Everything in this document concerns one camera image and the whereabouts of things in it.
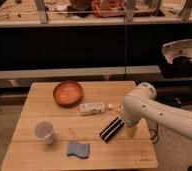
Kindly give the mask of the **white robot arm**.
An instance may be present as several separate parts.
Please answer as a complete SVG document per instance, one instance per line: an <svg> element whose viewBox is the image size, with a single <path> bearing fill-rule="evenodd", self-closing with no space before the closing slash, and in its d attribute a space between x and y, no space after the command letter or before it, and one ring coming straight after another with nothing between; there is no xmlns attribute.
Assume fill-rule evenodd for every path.
<svg viewBox="0 0 192 171"><path fill-rule="evenodd" d="M161 124L192 140L192 112L155 101L157 91L147 82L138 84L122 98L121 118L133 127L142 118Z"/></svg>

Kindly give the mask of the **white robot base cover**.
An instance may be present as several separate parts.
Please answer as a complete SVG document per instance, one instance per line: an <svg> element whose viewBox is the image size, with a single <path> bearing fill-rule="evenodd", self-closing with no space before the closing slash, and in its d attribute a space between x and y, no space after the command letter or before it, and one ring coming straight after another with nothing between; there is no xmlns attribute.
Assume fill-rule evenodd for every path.
<svg viewBox="0 0 192 171"><path fill-rule="evenodd" d="M192 39L183 39L162 45L161 50L168 64L172 64L177 57L192 58Z"/></svg>

